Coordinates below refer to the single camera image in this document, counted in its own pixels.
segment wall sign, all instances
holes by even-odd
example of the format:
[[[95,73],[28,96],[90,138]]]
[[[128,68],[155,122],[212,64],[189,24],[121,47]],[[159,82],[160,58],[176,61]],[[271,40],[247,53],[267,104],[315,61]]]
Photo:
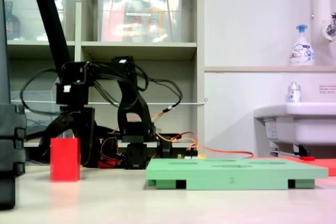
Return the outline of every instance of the wall sign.
[[[336,94],[336,85],[320,85],[320,94]]]

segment green foam board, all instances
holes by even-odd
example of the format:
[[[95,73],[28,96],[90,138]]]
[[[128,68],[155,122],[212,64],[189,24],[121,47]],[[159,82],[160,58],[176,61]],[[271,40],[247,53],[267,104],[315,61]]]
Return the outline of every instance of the green foam board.
[[[152,159],[146,169],[157,189],[253,190],[315,188],[328,169],[285,159]]]

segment clear plastic container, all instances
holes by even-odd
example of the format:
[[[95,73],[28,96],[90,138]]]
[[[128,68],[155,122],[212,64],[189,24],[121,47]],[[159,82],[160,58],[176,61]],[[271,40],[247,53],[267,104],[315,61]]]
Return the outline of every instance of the clear plastic container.
[[[12,104],[22,104],[19,91],[12,91],[10,94]],[[24,99],[32,109],[46,112],[59,111],[59,105],[56,104],[56,85],[51,90],[25,91]],[[56,118],[56,116],[40,115],[29,110],[25,110],[25,112],[27,117],[27,134],[43,131]]]
[[[98,0],[98,41],[182,42],[181,23],[182,0]]]
[[[36,0],[5,1],[12,2],[12,13],[20,24],[19,35],[12,39],[48,41]],[[75,2],[76,0],[55,0],[64,35],[68,41],[75,39]]]

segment red cube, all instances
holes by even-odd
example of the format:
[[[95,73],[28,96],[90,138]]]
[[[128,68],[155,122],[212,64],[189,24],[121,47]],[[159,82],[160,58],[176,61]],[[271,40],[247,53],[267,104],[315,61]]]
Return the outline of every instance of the red cube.
[[[78,138],[52,138],[50,145],[50,181],[79,180],[80,148]]]

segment faucet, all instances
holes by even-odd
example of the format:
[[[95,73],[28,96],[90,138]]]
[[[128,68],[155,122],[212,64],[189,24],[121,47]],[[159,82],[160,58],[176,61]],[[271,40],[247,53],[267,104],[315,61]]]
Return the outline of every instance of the faucet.
[[[334,37],[334,36],[336,36],[336,13],[332,13],[331,17],[332,17],[332,20],[333,20],[334,24],[329,25],[327,27],[327,34],[329,36]]]

